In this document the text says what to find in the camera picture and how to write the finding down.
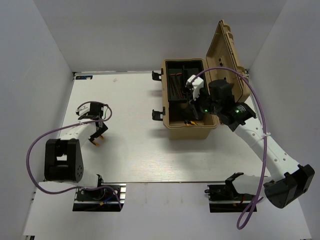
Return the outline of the tan plastic toolbox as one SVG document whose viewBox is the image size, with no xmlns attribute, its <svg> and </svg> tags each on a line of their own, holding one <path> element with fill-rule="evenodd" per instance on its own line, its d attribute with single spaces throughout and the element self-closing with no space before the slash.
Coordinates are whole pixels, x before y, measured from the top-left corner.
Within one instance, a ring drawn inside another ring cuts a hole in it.
<svg viewBox="0 0 320 240">
<path fill-rule="evenodd" d="M 209 133 L 222 124 L 218 116 L 205 114 L 203 117 L 195 117 L 189 100 L 191 92 L 188 90 L 186 103 L 169 103 L 167 95 L 167 77 L 165 61 L 168 60 L 202 60 L 204 70 L 196 76 L 204 80 L 204 87 L 210 82 L 225 79 L 233 84 L 232 94 L 238 103 L 243 103 L 250 96 L 251 91 L 246 83 L 234 73 L 237 71 L 243 75 L 245 68 L 241 66 L 234 44 L 234 38 L 230 26 L 223 20 L 218 22 L 206 57 L 190 59 L 166 59 L 162 63 L 160 73 L 152 72 L 152 79 L 162 84 L 162 111 L 153 111 L 152 119 L 161 121 L 168 129 L 170 140 L 202 140 L 209 136 Z M 186 125 L 185 120 L 190 120 L 197 125 Z"/>
</svg>

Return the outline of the yellow black combination pliers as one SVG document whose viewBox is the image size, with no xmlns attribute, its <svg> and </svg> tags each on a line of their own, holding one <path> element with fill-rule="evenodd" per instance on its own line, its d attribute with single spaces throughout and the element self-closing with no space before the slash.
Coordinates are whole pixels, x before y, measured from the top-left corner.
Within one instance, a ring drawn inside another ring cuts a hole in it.
<svg viewBox="0 0 320 240">
<path fill-rule="evenodd" d="M 102 145 L 105 142 L 105 138 L 103 135 L 98 136 L 97 138 L 90 140 L 90 142 L 94 145 L 99 147 L 100 145 Z"/>
</svg>

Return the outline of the yellow black needle-nose pliers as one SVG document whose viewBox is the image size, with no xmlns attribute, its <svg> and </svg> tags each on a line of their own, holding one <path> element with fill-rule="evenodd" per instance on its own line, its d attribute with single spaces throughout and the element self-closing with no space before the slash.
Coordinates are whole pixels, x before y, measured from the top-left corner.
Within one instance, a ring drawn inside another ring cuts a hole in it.
<svg viewBox="0 0 320 240">
<path fill-rule="evenodd" d="M 191 120 L 185 120 L 184 123 L 186 126 L 197 126 L 198 125 L 196 122 L 191 121 Z"/>
</svg>

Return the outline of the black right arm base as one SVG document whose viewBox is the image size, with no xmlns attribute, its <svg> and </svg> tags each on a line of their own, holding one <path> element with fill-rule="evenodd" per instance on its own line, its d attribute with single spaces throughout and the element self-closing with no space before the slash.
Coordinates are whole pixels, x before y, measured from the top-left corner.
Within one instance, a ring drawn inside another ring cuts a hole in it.
<svg viewBox="0 0 320 240">
<path fill-rule="evenodd" d="M 240 203 L 251 201 L 254 197 L 248 193 L 238 193 L 237 191 L 230 191 L 225 184 L 210 184 L 204 191 L 212 202 L 233 202 Z"/>
</svg>

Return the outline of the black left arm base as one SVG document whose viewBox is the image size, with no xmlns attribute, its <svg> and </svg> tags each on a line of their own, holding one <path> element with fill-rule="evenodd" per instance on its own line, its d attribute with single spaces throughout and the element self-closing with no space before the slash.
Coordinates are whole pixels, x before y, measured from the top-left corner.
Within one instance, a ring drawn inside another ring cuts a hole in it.
<svg viewBox="0 0 320 240">
<path fill-rule="evenodd" d="M 126 183 L 110 183 L 108 184 L 115 193 L 117 193 L 117 196 L 120 201 L 124 201 L 126 197 Z M 114 193 L 109 188 L 101 188 L 98 190 L 78 190 L 75 194 L 75 200 L 78 202 L 104 202 L 111 196 L 113 196 Z"/>
</svg>

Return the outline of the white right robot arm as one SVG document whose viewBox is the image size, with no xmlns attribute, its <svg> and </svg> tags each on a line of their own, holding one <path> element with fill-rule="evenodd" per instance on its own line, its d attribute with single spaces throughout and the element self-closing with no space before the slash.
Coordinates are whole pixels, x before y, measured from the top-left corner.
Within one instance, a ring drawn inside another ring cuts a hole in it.
<svg viewBox="0 0 320 240">
<path fill-rule="evenodd" d="M 264 132 L 256 113 L 246 103 L 235 101 L 233 84 L 218 79 L 205 89 L 204 80 L 193 75 L 187 80 L 186 88 L 191 91 L 198 109 L 204 114 L 218 116 L 265 163 L 270 173 L 270 178 L 264 180 L 235 173 L 225 180 L 224 192 L 229 198 L 236 200 L 249 194 L 254 186 L 262 186 L 262 196 L 283 209 L 308 190 L 315 175 L 314 169 L 309 164 L 299 164 Z"/>
</svg>

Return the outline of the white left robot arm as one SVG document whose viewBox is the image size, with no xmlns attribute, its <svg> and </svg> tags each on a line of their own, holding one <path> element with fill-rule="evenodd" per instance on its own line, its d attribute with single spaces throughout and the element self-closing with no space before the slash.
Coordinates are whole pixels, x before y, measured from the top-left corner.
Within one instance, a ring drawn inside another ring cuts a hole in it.
<svg viewBox="0 0 320 240">
<path fill-rule="evenodd" d="M 45 144 L 44 177 L 51 182 L 67 182 L 88 188 L 88 193 L 99 200 L 105 196 L 106 187 L 99 183 L 101 176 L 86 169 L 81 148 L 90 142 L 98 146 L 96 139 L 103 139 L 108 130 L 105 121 L 109 106 L 102 102 L 88 101 L 76 109 L 78 123 L 57 139 Z"/>
</svg>

